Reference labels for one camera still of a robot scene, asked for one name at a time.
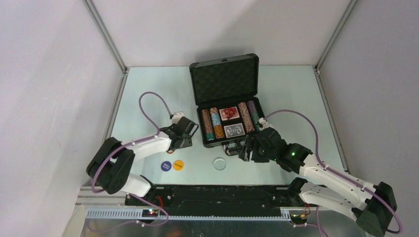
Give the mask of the black poker case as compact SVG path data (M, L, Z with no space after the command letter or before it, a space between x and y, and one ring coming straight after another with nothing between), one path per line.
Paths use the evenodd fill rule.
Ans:
M256 130L251 133L246 132L238 107L238 104L241 102L246 103L253 100L258 109L261 110L261 113L263 113L259 99L256 97L258 69L259 57L254 53L201 63L196 62L189 66L204 147L214 148L222 146L227 155L235 156L242 150L246 136L258 133ZM224 126L242 123L245 135L226 138L224 132L225 138L215 138L213 141L207 141L201 111L207 109L210 113L210 109L214 107L218 109L218 113L223 108L237 107L240 118L227 121L221 120L221 125L224 132Z

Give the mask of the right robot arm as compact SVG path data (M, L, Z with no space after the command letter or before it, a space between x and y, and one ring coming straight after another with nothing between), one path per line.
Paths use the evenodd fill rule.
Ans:
M288 187L287 199L293 206L307 203L326 207L347 216L375 237L390 232L397 203L393 188L385 182L375 185L337 171L308 148L288 144L271 127L247 135L239 158L258 163L274 161L283 170L300 175Z

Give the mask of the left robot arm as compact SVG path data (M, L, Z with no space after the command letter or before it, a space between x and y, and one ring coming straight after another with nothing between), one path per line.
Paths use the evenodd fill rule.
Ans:
M191 147L198 128L183 113L176 113L171 116L171 125L159 128L155 135L126 143L114 137L106 139L86 168L93 185L100 187L92 191L110 195L125 192L137 196L143 205L152 205L156 199L153 183L143 175L133 174L133 164L157 153Z

